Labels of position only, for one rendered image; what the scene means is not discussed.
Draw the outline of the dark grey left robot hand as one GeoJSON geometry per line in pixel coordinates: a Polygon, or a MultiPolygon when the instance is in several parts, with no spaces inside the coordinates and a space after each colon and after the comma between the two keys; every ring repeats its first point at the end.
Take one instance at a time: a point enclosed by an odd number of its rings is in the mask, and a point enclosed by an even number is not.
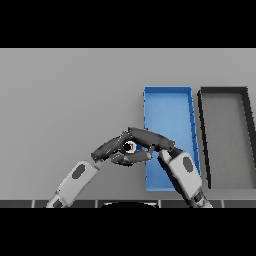
{"type": "Polygon", "coordinates": [[[122,166],[132,166],[140,161],[137,153],[128,154],[123,149],[123,145],[131,139],[131,135],[124,131],[120,136],[110,139],[97,148],[91,157],[94,160],[94,167],[100,169],[103,162],[111,159],[114,164],[122,166]]]}

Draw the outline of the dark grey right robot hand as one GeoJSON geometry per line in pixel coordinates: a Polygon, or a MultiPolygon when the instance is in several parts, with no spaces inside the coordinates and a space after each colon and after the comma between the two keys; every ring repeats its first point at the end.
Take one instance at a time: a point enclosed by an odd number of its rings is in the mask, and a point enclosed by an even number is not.
{"type": "Polygon", "coordinates": [[[182,149],[175,146],[175,142],[160,134],[134,127],[128,128],[130,139],[136,144],[141,145],[144,148],[150,148],[155,146],[154,150],[160,152],[161,150],[167,150],[172,158],[177,157],[183,153],[182,149]]]}

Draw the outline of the blue pipe with pale ring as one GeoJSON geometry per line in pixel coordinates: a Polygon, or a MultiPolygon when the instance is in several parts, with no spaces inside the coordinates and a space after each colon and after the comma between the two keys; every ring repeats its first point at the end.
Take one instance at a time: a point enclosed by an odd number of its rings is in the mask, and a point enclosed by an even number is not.
{"type": "Polygon", "coordinates": [[[136,144],[133,141],[127,141],[124,146],[123,146],[124,150],[126,153],[128,154],[133,154],[137,151],[140,151],[142,149],[142,146],[139,144],[136,144]]]}

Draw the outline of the blue bin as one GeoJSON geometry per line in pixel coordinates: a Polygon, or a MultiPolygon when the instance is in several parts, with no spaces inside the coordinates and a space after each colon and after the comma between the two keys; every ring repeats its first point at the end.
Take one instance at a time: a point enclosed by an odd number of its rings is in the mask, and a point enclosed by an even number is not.
{"type": "Polygon", "coordinates": [[[200,169],[196,121],[190,86],[145,86],[144,127],[175,141],[200,169]]]}

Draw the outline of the dark grey bin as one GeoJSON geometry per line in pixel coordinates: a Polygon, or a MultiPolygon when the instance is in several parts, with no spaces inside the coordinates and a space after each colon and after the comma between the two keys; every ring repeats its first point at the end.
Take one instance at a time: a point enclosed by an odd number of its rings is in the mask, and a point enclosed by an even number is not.
{"type": "Polygon", "coordinates": [[[256,189],[256,130],[247,87],[197,93],[209,189],[256,189]]]}

